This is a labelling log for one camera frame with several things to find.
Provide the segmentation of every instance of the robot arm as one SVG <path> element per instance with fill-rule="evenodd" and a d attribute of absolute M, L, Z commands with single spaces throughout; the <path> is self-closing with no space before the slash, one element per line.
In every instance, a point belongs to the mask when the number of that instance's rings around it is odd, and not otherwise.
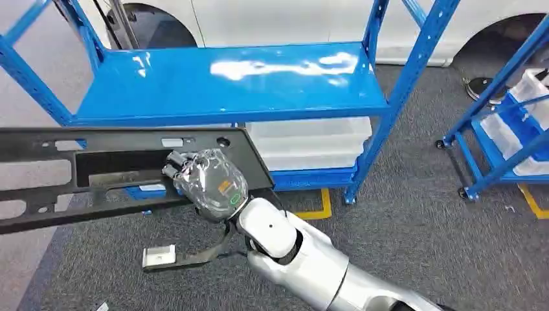
<path fill-rule="evenodd" d="M 248 203 L 237 228 L 256 244 L 256 249 L 248 252 L 252 269 L 292 291 L 315 310 L 441 310 L 415 292 L 350 264 L 328 236 L 265 199 Z"/>
<path fill-rule="evenodd" d="M 196 204 L 201 216 L 236 225 L 249 241 L 247 258 L 254 271 L 315 310 L 443 310 L 350 264 L 327 235 L 294 214 L 279 211 L 263 198 L 250 200 L 246 180 L 219 150 L 172 152 L 162 171 Z"/>

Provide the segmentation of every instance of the black strap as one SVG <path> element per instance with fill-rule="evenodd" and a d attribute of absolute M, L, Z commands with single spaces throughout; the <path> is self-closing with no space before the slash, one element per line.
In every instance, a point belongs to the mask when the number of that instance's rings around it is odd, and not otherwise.
<path fill-rule="evenodd" d="M 211 248 L 208 248 L 200 253 L 194 255 L 186 255 L 182 253 L 176 254 L 175 262 L 173 264 L 162 264 L 157 266 L 144 267 L 145 271 L 154 271 L 154 270 L 164 270 L 164 269 L 174 269 L 174 268 L 185 268 L 206 264 L 214 259 L 216 259 L 220 254 L 222 254 L 229 244 L 230 238 L 234 235 L 236 228 L 234 223 L 225 222 L 225 232 L 219 241 L 214 244 Z"/>

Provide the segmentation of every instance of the gray carpet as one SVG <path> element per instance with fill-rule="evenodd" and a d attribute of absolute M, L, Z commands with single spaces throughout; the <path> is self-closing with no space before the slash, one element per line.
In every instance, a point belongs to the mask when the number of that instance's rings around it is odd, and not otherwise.
<path fill-rule="evenodd" d="M 432 145 L 471 102 L 462 79 L 495 71 L 500 61 L 494 52 L 482 58 L 464 51 L 448 69 L 427 69 L 357 204 L 342 205 L 341 192 L 332 190 L 333 217 L 312 224 L 356 265 L 456 310 L 548 310 L 549 223 L 534 217 L 516 186 L 493 187 L 478 203 L 464 203 L 448 154 Z M 399 70 L 379 66 L 385 91 Z M 318 200 L 307 195 L 282 199 L 299 210 Z M 83 201 L 75 198 L 71 208 Z M 89 310 L 106 301 L 112 310 L 308 310 L 255 275 L 242 257 L 192 270 L 141 272 L 143 247 L 177 243 L 196 251 L 220 230 L 190 209 L 61 227 L 19 308 Z M 230 248 L 243 249 L 243 241 L 234 239 Z"/>

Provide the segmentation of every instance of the white storage box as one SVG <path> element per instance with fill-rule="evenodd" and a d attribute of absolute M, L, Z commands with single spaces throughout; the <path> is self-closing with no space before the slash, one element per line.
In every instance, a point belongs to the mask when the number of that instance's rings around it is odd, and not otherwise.
<path fill-rule="evenodd" d="M 269 170 L 352 167 L 372 135 L 368 117 L 251 122 L 246 129 Z"/>
<path fill-rule="evenodd" d="M 261 157 L 269 170 L 312 170 L 318 168 L 341 168 L 355 165 L 363 148 L 347 149 L 334 153 L 318 152 L 309 154 L 265 154 Z"/>
<path fill-rule="evenodd" d="M 486 135 L 496 144 L 505 160 L 522 149 L 519 138 L 499 115 L 489 115 L 480 122 L 480 125 Z M 513 172 L 517 176 L 547 175 L 549 174 L 549 161 L 536 161 L 534 158 L 528 157 L 513 168 Z"/>
<path fill-rule="evenodd" d="M 524 102 L 533 98 L 549 94 L 549 76 L 538 80 L 535 75 L 544 69 L 527 69 L 522 79 L 516 86 L 511 88 L 510 93 L 518 102 Z M 524 108 L 534 117 L 543 130 L 549 128 L 549 99 L 526 105 Z"/>
<path fill-rule="evenodd" d="M 260 153 L 344 150 L 372 135 L 368 117 L 250 122 L 246 129 Z"/>

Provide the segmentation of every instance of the white label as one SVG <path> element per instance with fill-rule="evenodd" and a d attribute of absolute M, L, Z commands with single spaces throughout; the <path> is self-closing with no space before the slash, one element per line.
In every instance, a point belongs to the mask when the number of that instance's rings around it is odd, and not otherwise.
<path fill-rule="evenodd" d="M 103 303 L 96 311 L 109 311 L 109 306 L 107 306 L 107 303 Z"/>
<path fill-rule="evenodd" d="M 159 183 L 159 184 L 156 184 L 156 185 L 139 186 L 139 190 L 141 190 L 141 191 L 158 191 L 158 190 L 166 190 L 166 187 L 164 187 L 164 185 Z"/>

